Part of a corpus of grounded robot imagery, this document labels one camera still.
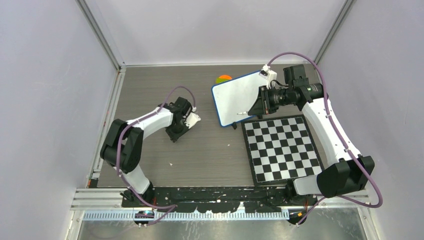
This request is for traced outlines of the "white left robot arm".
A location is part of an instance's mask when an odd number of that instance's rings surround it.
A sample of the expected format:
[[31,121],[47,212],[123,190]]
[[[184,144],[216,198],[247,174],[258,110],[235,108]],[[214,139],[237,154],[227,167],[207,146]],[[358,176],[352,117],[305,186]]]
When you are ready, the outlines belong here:
[[115,119],[107,132],[99,156],[135,190],[134,200],[141,207],[153,202],[153,184],[140,166],[143,141],[159,130],[165,130],[176,142],[198,122],[200,116],[185,98],[158,105],[153,111],[137,119]]

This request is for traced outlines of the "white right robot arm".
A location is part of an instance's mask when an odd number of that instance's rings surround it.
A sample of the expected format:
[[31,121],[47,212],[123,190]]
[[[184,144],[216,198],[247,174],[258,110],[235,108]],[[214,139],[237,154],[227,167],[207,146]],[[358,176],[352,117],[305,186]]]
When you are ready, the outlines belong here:
[[280,106],[297,106],[315,130],[328,162],[322,172],[293,180],[285,192],[287,202],[299,205],[306,195],[333,198],[362,191],[374,170],[373,158],[362,155],[350,142],[323,85],[310,83],[303,65],[286,67],[283,73],[285,85],[276,87],[277,73],[268,65],[262,67],[259,76],[266,84],[258,87],[257,99],[247,114],[263,116]]

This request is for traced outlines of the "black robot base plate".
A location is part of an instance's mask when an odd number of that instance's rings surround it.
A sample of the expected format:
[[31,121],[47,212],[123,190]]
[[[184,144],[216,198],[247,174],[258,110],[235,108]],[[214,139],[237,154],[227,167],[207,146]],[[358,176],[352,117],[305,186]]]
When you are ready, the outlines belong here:
[[276,213],[282,207],[305,210],[318,200],[312,195],[292,195],[281,186],[155,187],[143,199],[160,213]]

